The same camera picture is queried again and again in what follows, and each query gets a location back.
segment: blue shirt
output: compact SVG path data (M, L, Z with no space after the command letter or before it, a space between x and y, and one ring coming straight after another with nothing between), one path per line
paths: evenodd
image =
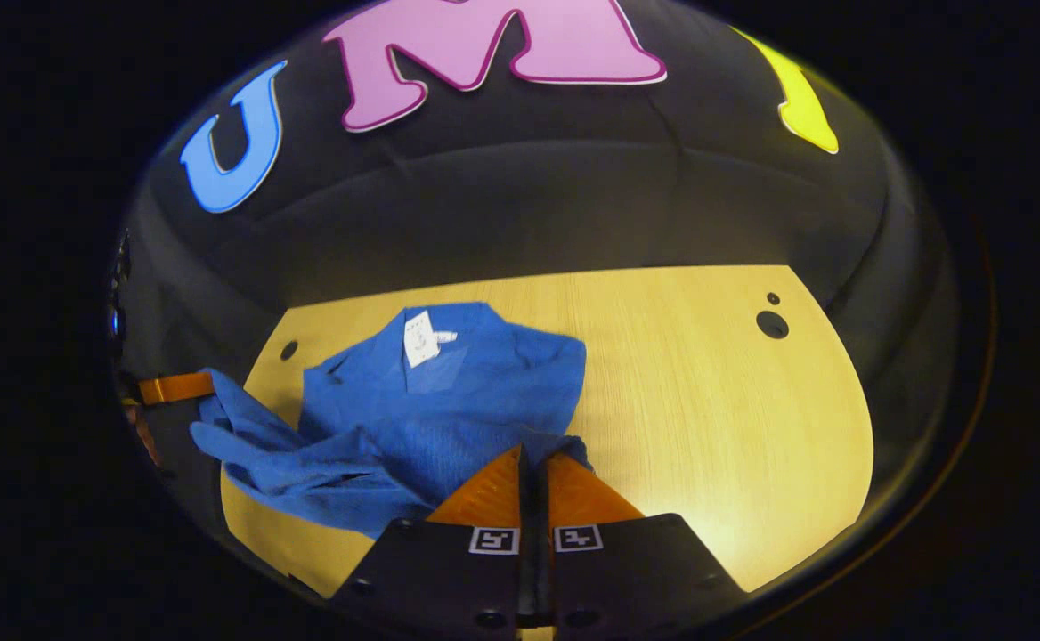
M456 333L411 367L406 320L430 312ZM532 463L565 451L584 377L586 347L508 324L485 304L405 309L381 333L304 373L297 430L222 373L191 437L260 503L368 536L393 518L423 518L509 447Z

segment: table surface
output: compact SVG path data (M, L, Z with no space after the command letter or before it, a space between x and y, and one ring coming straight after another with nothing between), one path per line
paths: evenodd
M402 308L468 301L584 341L584 389L568 433L643 514L682 515L743 589L781 575L857 519L873 473L864 393L825 312L784 266L525 276L293 308L245 389L294 427L304 369ZM760 331L764 310L784 317L787 336ZM291 341L300 347L281 360ZM222 495L236 539L324 596L372 544L261 506L226 473Z

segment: clothing tag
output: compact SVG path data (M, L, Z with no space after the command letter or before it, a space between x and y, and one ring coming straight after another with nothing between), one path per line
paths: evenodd
M417 367L440 353L442 350L437 347L434 324L430 322L427 310L406 320L406 357L410 360L410 367Z

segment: letter m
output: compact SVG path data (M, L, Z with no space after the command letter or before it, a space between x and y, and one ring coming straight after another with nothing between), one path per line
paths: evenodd
M645 52L617 0L388 0L326 34L338 41L353 104L342 126L368 131L425 102L423 82L407 81L393 52L417 60L458 89L485 81L504 26L520 16L527 45L512 73L551 84L647 84L666 80L662 60Z

